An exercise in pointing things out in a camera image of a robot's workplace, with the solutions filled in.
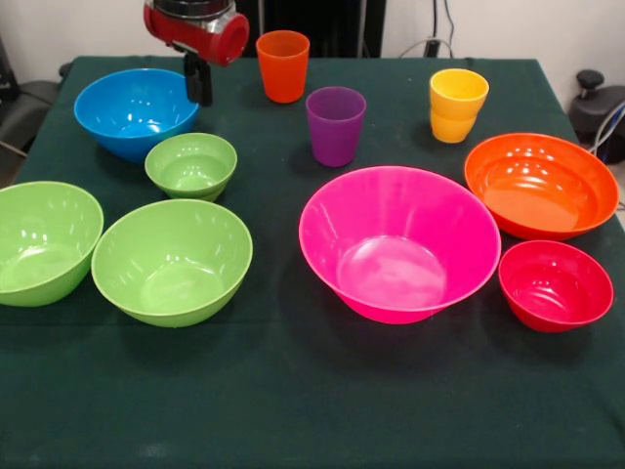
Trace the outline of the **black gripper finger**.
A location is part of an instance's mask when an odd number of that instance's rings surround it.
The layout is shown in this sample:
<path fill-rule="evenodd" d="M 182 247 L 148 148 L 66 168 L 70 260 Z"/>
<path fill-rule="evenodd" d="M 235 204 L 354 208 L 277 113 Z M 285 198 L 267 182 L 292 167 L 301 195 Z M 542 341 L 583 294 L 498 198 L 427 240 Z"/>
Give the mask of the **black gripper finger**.
<path fill-rule="evenodd" d="M 203 60 L 196 63 L 197 102 L 202 107 L 213 103 L 211 67 Z"/>
<path fill-rule="evenodd" d="M 186 80 L 187 97 L 191 102 L 199 103 L 201 101 L 201 83 L 199 81 L 199 71 L 197 67 L 196 54 L 185 54 L 184 73 Z"/>

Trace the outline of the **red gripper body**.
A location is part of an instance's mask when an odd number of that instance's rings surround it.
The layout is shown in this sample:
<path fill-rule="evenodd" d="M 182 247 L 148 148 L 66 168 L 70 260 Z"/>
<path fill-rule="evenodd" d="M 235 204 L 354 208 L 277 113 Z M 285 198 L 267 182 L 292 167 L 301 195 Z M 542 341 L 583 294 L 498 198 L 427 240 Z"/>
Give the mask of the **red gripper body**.
<path fill-rule="evenodd" d="M 153 37 L 221 67 L 241 57 L 250 35 L 234 2 L 144 2 L 143 14 Z"/>

